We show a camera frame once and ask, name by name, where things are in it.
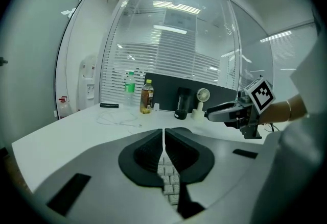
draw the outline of white table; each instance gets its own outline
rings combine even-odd
[[[191,119],[178,120],[173,112],[158,111],[141,114],[138,107],[129,111],[136,120],[130,122],[134,126],[105,125],[106,120],[115,113],[116,117],[126,113],[123,108],[100,108],[99,104],[77,112],[33,132],[14,142],[13,150],[18,167],[26,184],[32,192],[53,172],[64,164],[95,145],[124,138],[138,132],[158,128],[185,127],[195,134],[207,137],[262,144],[269,132],[260,126],[262,139],[245,140],[239,130],[228,128],[222,122],[211,122],[204,118],[202,123]]]

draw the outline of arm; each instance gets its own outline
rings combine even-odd
[[[298,94],[287,102],[270,105],[261,115],[259,124],[269,122],[292,121],[303,117],[307,113],[301,96]]]

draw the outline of keyboard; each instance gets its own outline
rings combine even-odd
[[[170,205],[177,210],[179,200],[179,173],[165,151],[159,159],[158,175],[164,183],[164,196]]]

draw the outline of white fan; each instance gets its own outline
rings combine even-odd
[[[209,98],[210,98],[210,92],[209,92],[208,89],[201,88],[196,93],[196,97],[199,100],[199,104],[198,104],[198,108],[197,109],[193,109],[192,114],[191,114],[191,117],[194,120],[202,121],[203,118],[204,118],[204,111],[202,110],[203,103],[206,102],[207,100],[209,100]]]

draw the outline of black thermos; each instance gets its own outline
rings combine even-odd
[[[174,116],[177,119],[185,120],[190,106],[191,89],[179,87],[178,95],[178,103]]]

